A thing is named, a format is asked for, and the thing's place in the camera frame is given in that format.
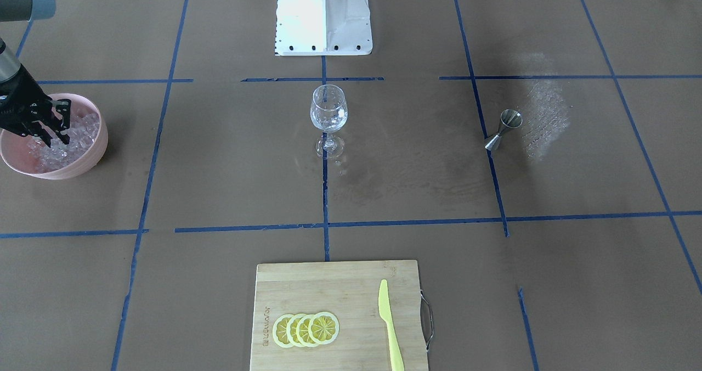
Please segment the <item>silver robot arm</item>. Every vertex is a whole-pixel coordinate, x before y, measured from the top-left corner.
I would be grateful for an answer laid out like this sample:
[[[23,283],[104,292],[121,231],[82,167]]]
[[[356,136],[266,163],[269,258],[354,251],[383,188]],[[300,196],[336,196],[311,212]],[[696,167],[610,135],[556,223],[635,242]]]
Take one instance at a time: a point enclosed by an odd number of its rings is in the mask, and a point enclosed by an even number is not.
[[[1,21],[52,18],[55,0],[1,0]],[[52,99],[23,66],[8,44],[1,41],[1,126],[20,137],[39,138],[48,147],[53,138],[70,143],[70,99]]]

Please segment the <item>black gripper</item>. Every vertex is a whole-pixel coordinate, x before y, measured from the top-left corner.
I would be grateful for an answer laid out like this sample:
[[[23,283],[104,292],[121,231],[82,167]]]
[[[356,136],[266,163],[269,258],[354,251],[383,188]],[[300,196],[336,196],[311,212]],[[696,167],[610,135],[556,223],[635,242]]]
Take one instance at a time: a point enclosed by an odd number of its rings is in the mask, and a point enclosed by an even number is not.
[[[2,129],[21,137],[38,138],[47,148],[51,148],[53,139],[50,132],[63,144],[70,143],[70,136],[64,132],[70,128],[72,101],[51,100],[25,66],[20,65],[17,74],[2,82],[2,97]]]

